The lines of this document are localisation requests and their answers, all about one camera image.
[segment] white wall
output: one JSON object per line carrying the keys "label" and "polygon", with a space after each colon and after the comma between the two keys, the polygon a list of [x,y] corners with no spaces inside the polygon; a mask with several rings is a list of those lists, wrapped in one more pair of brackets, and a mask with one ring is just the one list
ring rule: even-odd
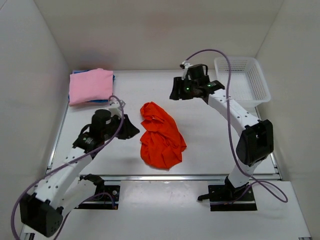
{"label": "white wall", "polygon": [[320,239],[320,1],[285,0],[257,54],[272,100],[275,154],[305,220]]}
{"label": "white wall", "polygon": [[[19,194],[43,176],[66,109],[69,68],[32,0],[0,0],[0,239]],[[16,215],[21,230],[20,213]]]}
{"label": "white wall", "polygon": [[255,56],[283,0],[35,2],[72,69],[158,70],[204,48]]}

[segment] blue cloth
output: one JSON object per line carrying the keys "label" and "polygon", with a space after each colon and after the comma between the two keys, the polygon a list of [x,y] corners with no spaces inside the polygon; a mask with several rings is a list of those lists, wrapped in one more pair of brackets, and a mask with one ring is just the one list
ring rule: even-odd
{"label": "blue cloth", "polygon": [[[79,73],[85,73],[85,72],[89,72],[90,70],[75,70],[73,71],[72,73],[73,74],[79,74]],[[101,100],[91,100],[89,101],[91,103],[107,103],[108,102],[108,99],[101,99]]]}

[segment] folded cloth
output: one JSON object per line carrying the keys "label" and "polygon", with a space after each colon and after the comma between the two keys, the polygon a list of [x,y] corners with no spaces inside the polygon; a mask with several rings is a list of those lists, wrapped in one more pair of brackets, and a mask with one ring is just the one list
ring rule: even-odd
{"label": "folded cloth", "polygon": [[69,104],[106,100],[113,92],[113,71],[98,68],[70,75]]}
{"label": "folded cloth", "polygon": [[146,129],[140,141],[141,158],[152,167],[170,169],[182,162],[182,152],[187,145],[175,120],[154,102],[147,102],[140,109]]}
{"label": "folded cloth", "polygon": [[[74,71],[72,72],[72,74],[79,74],[79,73],[84,73],[84,72],[89,72],[89,71],[90,71],[90,70],[74,70]],[[113,76],[112,76],[113,82],[115,82],[115,78],[116,78],[116,76],[113,75]],[[108,99],[91,100],[91,101],[89,101],[89,102],[91,102],[91,103],[107,103],[107,102],[108,102]]]}

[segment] cable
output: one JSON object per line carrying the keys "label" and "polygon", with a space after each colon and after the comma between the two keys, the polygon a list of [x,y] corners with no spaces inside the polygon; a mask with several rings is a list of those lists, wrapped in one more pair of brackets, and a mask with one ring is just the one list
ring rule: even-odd
{"label": "cable", "polygon": [[[86,200],[84,200],[84,201],[82,202],[82,204],[83,204],[84,202],[89,201],[89,200],[91,200],[91,199],[94,199],[94,198],[96,198],[96,197],[99,197],[99,196],[103,197],[104,195],[107,195],[107,196],[111,199],[112,208],[115,209],[115,206],[116,206],[115,201],[114,201],[113,197],[112,197],[109,193],[107,193],[107,192],[100,192],[100,193],[98,193],[98,194],[96,194],[96,195],[93,195],[93,196],[87,198]],[[69,216],[70,213],[71,213],[71,212],[69,212],[67,215],[65,215],[65,217],[64,217],[64,219],[63,219],[63,222],[62,222],[62,224],[61,224],[61,226],[60,226],[60,228],[59,228],[59,231],[56,233],[56,235],[55,235],[55,237],[54,237],[53,240],[57,240],[57,239],[58,239],[58,237],[59,237],[59,235],[60,235],[60,233],[61,233],[61,231],[62,231],[62,228],[64,227],[64,225],[65,225],[65,223],[66,223],[66,221],[67,221],[67,218],[68,218],[68,216]]]}
{"label": "cable", "polygon": [[[228,82],[227,82],[227,85],[226,85],[226,95],[229,96],[229,90],[230,90],[230,82],[231,82],[231,64],[230,64],[230,60],[229,58],[227,57],[227,55],[225,55],[222,51],[220,50],[217,50],[217,49],[212,49],[212,48],[208,48],[208,49],[203,49],[203,50],[200,50],[200,51],[197,51],[195,52],[194,54],[192,54],[191,56],[189,56],[185,61],[188,61],[189,59],[191,59],[193,56],[199,54],[199,53],[203,53],[203,52],[216,52],[216,53],[219,53],[221,54],[222,56],[224,56],[226,62],[228,63],[228,71],[229,71],[229,74],[228,74]],[[275,184],[269,182],[269,181],[264,181],[264,180],[258,180],[257,178],[255,178],[254,176],[252,175],[249,175],[247,174],[246,172],[244,172],[239,163],[238,163],[238,160],[237,160],[237,156],[236,156],[236,153],[235,153],[235,149],[234,149],[234,144],[232,142],[232,134],[231,134],[231,114],[230,114],[230,99],[227,98],[226,100],[226,111],[227,111],[227,124],[228,124],[228,136],[229,136],[229,143],[230,143],[230,148],[231,148],[231,152],[232,152],[232,156],[233,156],[233,159],[235,161],[235,164],[236,166],[238,167],[238,169],[240,170],[240,172],[249,177],[249,178],[252,178],[254,180],[253,183],[251,183],[250,185],[248,185],[248,187],[245,189],[245,191],[242,193],[241,197],[237,198],[236,200],[239,200],[240,198],[243,197],[243,195],[249,190],[249,188],[258,183],[260,184],[262,187],[264,187],[269,193],[271,193],[276,199],[278,199],[279,201],[283,202],[283,203],[287,203],[288,202],[288,197],[287,195],[278,187],[276,186]],[[284,200],[280,197],[278,197],[273,191],[270,190],[270,188],[268,188],[266,185],[264,185],[263,183],[265,184],[269,184],[271,186],[273,186],[274,188],[276,188],[283,196],[284,196]],[[232,201],[232,202],[220,202],[219,204],[228,204],[228,203],[234,203],[236,200]]]}
{"label": "cable", "polygon": [[208,71],[209,71],[208,65],[205,65],[205,64],[202,64],[202,65],[205,66],[205,75],[208,75]]}
{"label": "cable", "polygon": [[96,148],[95,150],[92,150],[80,157],[77,157],[76,159],[74,160],[71,160],[69,161],[68,163],[65,163],[55,169],[53,169],[51,172],[47,173],[46,175],[44,175],[42,178],[36,180],[35,182],[33,182],[32,184],[30,184],[22,193],[21,195],[18,197],[18,199],[16,200],[16,202],[14,203],[13,205],[13,209],[12,209],[12,212],[11,212],[11,218],[10,218],[10,225],[11,225],[11,231],[12,231],[12,234],[13,234],[13,237],[16,239],[16,240],[20,240],[19,238],[19,235],[17,233],[17,230],[16,230],[16,226],[15,226],[15,214],[16,214],[16,211],[17,211],[17,208],[18,208],[18,205],[19,205],[19,202],[20,200],[22,199],[22,197],[32,188],[34,187],[36,184],[38,184],[42,179],[45,179],[46,177],[52,175],[52,174],[55,174],[56,172],[60,171],[61,169],[65,168],[66,166],[68,166],[69,164],[73,164],[75,163],[76,161],[80,161],[81,159],[85,158],[86,156],[88,155],[91,155],[91,154],[94,154],[100,150],[102,150],[105,146],[107,146],[116,136],[117,134],[119,133],[122,125],[124,124],[124,118],[125,118],[125,113],[124,113],[124,106],[121,104],[121,101],[120,99],[117,97],[117,96],[114,96],[114,95],[111,95],[108,99],[108,102],[111,101],[111,98],[115,98],[119,104],[120,104],[120,110],[121,110],[121,121],[120,121],[120,124],[119,124],[119,127],[117,128],[117,130],[115,131],[114,135],[103,145],[101,145],[100,147]]}

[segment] black mounting plate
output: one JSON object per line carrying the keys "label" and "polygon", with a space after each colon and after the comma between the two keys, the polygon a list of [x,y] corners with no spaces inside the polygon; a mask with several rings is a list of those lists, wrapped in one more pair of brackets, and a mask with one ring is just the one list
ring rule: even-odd
{"label": "black mounting plate", "polygon": [[[209,193],[219,192],[225,185],[209,185]],[[219,204],[214,203],[229,202],[230,199],[225,199],[221,195],[211,196],[210,198],[210,211],[211,212],[239,212],[239,211],[257,211],[255,195],[252,187],[245,193],[245,195],[232,204]]]}
{"label": "black mounting plate", "polygon": [[95,191],[95,194],[108,193],[113,197],[114,208],[108,195],[98,196],[96,199],[86,201],[79,205],[77,209],[96,209],[96,210],[117,210],[119,207],[120,185],[104,185]]}

